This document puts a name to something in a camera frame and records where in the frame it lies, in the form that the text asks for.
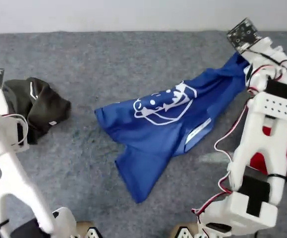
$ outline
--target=white wire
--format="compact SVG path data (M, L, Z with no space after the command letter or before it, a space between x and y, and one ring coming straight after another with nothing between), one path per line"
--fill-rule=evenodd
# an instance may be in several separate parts
M217 145L219 142L221 142L222 140L226 139L235 129L236 127L238 126L239 122L241 121L241 118L242 116L244 115L245 111L246 111L246 107L247 107L247 103L244 105L243 109L242 109L242 112L240 114L240 116L238 117L237 121L235 122L235 124L232 126L232 128L226 133L226 135L224 135L222 138L220 138L219 140L216 141L216 143L214 144L214 149L218 152L221 152L221 153L224 153L230 162L232 162L232 158L230 156L230 154L225 151L225 150L221 150L221 149L218 149L217 148ZM223 176L219 181L218 181L218 187L223 191L223 192L228 192L226 189L224 189L222 186L221 186L221 183L229 176L230 174L230 171L227 172L227 174L225 176Z
M202 210L204 207L206 207L208 205L208 203L212 203L217 197L221 196L223 192L219 192L217 194L215 194L214 196L212 196L210 199L208 199L200 208L198 209L193 209L193 211L196 212L196 214L198 213L198 211Z
M225 150L218 149L218 148L217 148L217 145L218 145L219 142L221 142L222 140L226 139L226 138L236 129L236 127L238 126L238 124L239 124L239 122L240 122L240 120L241 120L243 114L244 114L245 111L246 111L246 106L247 106L247 104L243 107L243 110L242 110L240 116L238 117L237 121L236 121L235 124L232 126L232 128L226 133L226 135L224 135L222 138L220 138L219 140L217 140L216 143L214 144L214 149L215 149L216 151L218 151L218 152L224 153L224 154L229 158L230 162L232 162L232 158L231 158L230 154L227 153Z
M25 134L24 134L24 137L22 138L22 140L20 140L17 144L21 144L25 139L26 137L28 136L28 133L29 133L29 124L28 124L28 121L26 120L26 118L21 115L21 114L8 114L8 115L5 115L3 116L4 118L9 118L9 117L20 117L24 123L25 123L25 127L26 127L26 130L25 130Z
M224 192L227 192L227 193L230 193L228 190L226 190L225 188L223 188L222 187L222 185L221 185L221 183L229 176L229 174L230 174L230 171L228 171L227 172L227 174L224 176L224 177L222 177L219 181L218 181L218 187L222 190L222 191L224 191Z

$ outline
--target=red wire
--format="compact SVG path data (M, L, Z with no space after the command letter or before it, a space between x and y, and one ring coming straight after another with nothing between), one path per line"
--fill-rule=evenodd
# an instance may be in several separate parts
M199 210L198 212L196 212L196 215L199 216L201 215L205 209L213 202L215 201L218 197L224 195L224 194L227 194L227 192L220 192L220 193L217 193L212 199L208 200L201 208L201 210Z
M266 66L273 66L273 65L272 64L264 64L264 65L258 67L255 71L253 71L253 73L251 74L250 77L252 77L255 73L257 73L259 70L261 70L262 68L264 68Z

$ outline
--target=shirt tag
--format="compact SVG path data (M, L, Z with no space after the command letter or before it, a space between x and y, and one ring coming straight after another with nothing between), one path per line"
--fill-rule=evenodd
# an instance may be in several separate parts
M196 127L194 130L192 130L191 133L186 138L185 145L194 137L196 136L202 129L204 129L209 123L211 123L211 119L208 118L205 122L203 122L201 125Z
M49 122L50 125L56 125L57 122L56 121L52 121L52 122Z

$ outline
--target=gray carpet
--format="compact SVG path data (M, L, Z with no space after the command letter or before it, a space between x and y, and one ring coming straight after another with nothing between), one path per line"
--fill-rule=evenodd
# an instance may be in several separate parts
M287 32L263 33L287 53ZM135 204L117 173L123 150L99 128L93 110L134 99L220 67L234 50L224 32L46 33L0 35L5 79L29 76L50 82L72 102L71 118L51 129L39 144L18 154L52 210L69 207L77 220L92 220L105 238L166 238L178 222L194 221L190 209L218 191L225 174L214 142L232 125L247 97L239 95L217 126L188 154L172 159L149 198ZM222 146L238 145L241 129ZM13 227L33 217L8 197ZM287 238L287 187L277 227L262 238Z

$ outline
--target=dark green cloth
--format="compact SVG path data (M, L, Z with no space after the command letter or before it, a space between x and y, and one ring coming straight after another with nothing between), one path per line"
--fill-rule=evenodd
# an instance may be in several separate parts
M47 82L38 78L6 81L3 92L9 113L21 114L27 119L29 144L37 144L37 140L53 125L69 117L70 101L63 99Z

